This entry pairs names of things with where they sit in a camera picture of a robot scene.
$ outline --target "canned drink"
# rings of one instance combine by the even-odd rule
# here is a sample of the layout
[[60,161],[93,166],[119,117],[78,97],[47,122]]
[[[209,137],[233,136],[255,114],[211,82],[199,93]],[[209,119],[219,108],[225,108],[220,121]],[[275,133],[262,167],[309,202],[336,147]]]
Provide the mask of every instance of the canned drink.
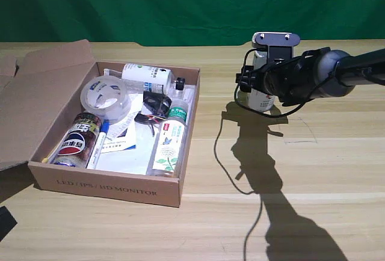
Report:
[[86,168],[101,125],[101,119],[94,114],[78,114],[52,163]]

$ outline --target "black bottle cap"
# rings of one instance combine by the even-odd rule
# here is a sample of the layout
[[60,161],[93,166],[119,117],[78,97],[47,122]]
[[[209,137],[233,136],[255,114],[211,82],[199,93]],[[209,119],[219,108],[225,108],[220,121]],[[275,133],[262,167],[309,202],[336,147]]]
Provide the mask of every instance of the black bottle cap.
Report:
[[177,78],[175,83],[175,89],[178,91],[183,91],[185,88],[185,78]]

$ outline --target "spray bottle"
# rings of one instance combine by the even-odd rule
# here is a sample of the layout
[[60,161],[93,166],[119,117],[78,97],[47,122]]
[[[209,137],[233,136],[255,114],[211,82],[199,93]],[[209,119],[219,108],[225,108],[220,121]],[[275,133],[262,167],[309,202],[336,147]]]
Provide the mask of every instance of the spray bottle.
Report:
[[177,177],[182,163],[188,103],[183,100],[184,78],[177,78],[168,117],[159,124],[147,175]]

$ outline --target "bottle cap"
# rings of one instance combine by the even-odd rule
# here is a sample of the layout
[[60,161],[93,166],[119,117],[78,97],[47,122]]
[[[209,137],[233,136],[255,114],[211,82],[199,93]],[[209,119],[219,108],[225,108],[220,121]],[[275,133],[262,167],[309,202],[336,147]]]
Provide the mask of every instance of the bottle cap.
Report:
[[109,122],[108,121],[104,121],[100,131],[107,134],[108,133],[108,129],[109,129]]
[[175,89],[178,91],[183,91],[185,88],[185,78],[177,78],[175,83]]

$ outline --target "green backdrop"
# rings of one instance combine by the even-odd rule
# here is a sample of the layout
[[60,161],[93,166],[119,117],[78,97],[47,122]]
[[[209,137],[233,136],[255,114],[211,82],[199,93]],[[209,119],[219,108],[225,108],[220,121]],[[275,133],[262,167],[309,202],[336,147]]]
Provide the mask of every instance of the green backdrop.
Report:
[[385,38],[385,0],[0,0],[0,41],[240,45],[255,31]]

